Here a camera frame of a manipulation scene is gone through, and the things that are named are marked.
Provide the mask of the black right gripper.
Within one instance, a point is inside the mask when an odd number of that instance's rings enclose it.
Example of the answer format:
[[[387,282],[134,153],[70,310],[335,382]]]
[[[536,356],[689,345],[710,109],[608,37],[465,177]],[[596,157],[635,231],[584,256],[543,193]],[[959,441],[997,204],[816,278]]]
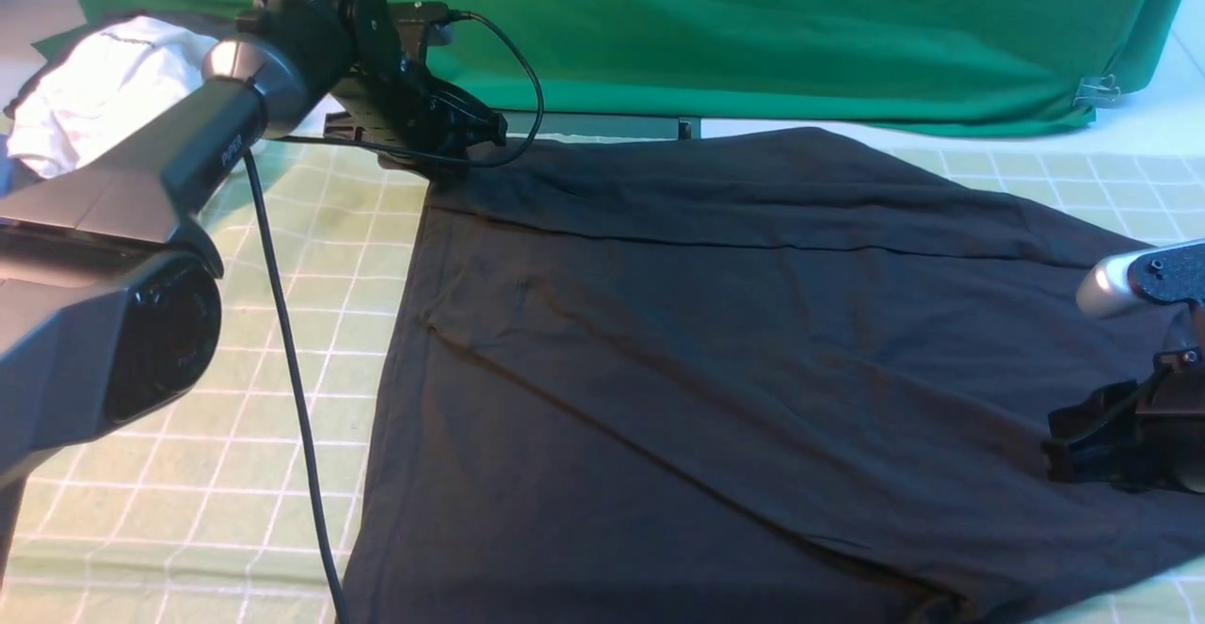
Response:
[[[1199,349],[1156,355],[1148,379],[1118,381],[1050,413],[1047,478],[1122,491],[1204,491],[1204,366]]]

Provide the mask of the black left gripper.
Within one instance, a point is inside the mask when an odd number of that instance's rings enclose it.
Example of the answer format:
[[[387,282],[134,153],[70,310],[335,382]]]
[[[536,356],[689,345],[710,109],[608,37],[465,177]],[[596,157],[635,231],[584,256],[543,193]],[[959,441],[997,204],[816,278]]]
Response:
[[[474,145],[506,145],[502,114],[421,61],[357,61],[331,95],[341,110],[327,116],[327,140],[375,152],[383,167],[453,172]]]

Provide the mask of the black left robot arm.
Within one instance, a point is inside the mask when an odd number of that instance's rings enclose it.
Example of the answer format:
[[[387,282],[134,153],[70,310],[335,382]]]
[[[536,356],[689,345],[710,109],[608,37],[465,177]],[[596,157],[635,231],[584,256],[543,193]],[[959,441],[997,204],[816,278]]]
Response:
[[[186,395],[217,351],[224,273],[198,220],[261,139],[319,104],[327,145],[442,172],[506,120],[436,78],[427,48],[469,12],[443,2],[255,0],[192,95],[76,172],[2,198],[2,552],[29,473]]]

